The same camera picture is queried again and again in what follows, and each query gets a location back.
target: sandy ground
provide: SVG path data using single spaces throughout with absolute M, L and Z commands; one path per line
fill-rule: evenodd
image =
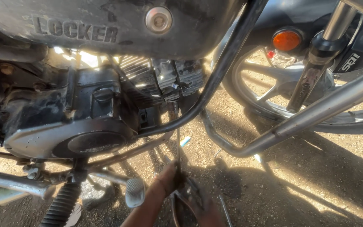
M 218 132 L 243 146 L 274 125 L 245 111 L 220 87 L 208 105 Z M 205 185 L 219 206 L 222 194 L 234 226 L 363 226 L 363 135 L 303 132 L 261 153 L 239 159 L 220 152 L 205 133 L 200 118 L 181 128 L 182 168 Z M 164 155 L 174 157 L 176 138 L 112 167 L 150 184 L 164 167 Z M 50 170 L 61 170 L 49 166 Z M 0 159 L 0 171 L 22 175 L 14 162 Z M 130 213 L 124 188 L 90 211 L 83 210 L 77 227 L 119 226 Z M 0 226 L 38 226 L 51 201 L 29 196 L 0 209 Z M 186 215 L 185 226 L 196 226 Z M 166 199 L 155 226 L 174 226 Z

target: fork tube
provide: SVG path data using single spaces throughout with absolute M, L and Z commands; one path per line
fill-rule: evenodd
M 326 29 L 317 34 L 310 43 L 309 61 L 296 84 L 286 107 L 287 111 L 296 113 L 300 110 L 317 81 L 330 66 L 330 62 L 348 44 L 348 39 L 344 33 L 356 13 L 355 8 L 343 2 L 337 3 Z

